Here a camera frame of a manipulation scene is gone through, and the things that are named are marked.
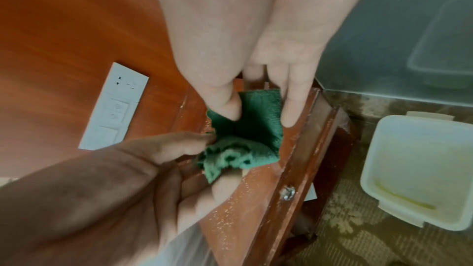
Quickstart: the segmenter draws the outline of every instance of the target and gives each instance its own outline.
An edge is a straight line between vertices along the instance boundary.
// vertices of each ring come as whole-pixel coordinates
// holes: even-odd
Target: screw
[[[284,186],[279,193],[281,194],[281,198],[283,200],[288,201],[292,200],[292,198],[296,194],[296,189],[294,188],[294,186]]]

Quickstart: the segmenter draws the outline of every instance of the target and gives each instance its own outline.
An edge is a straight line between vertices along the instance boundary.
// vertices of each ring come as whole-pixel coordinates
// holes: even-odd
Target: green cloth
[[[208,110],[217,142],[202,152],[197,165],[212,183],[226,168],[253,168],[279,161],[282,143],[279,90],[239,93],[241,118],[234,122]]]

